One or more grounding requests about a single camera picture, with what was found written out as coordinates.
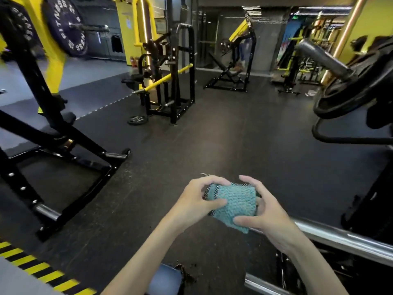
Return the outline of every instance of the black rubber floor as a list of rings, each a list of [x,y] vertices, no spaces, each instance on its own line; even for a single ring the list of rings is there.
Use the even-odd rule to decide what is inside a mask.
[[[232,181],[239,174],[253,176],[290,214],[339,226],[353,195],[367,192],[389,151],[315,140],[313,99],[304,94],[278,94],[261,77],[251,78],[248,93],[203,90],[212,76],[216,73],[197,73],[196,104],[177,126],[159,116],[143,126],[127,125],[129,116],[142,112],[139,99],[131,97],[77,120],[75,126],[108,151],[129,147],[132,158],[93,202],[43,244],[35,239],[37,225],[23,207],[9,197],[0,199],[0,236],[101,291],[201,172]],[[89,93],[95,93],[94,83]],[[368,130],[364,113],[329,121],[323,131],[387,135],[386,129]],[[68,183],[59,185],[45,180],[47,172],[39,176],[42,166],[37,164],[37,171],[27,170],[26,176],[33,176],[38,186],[47,184],[42,193],[51,194],[54,205],[80,194],[92,180],[85,170],[72,172],[55,163],[52,176]],[[6,194],[6,188],[0,192]],[[182,263],[196,278],[186,294],[249,294],[243,287],[245,271],[275,282],[274,253],[263,236],[243,235],[205,218],[179,236],[164,263]]]

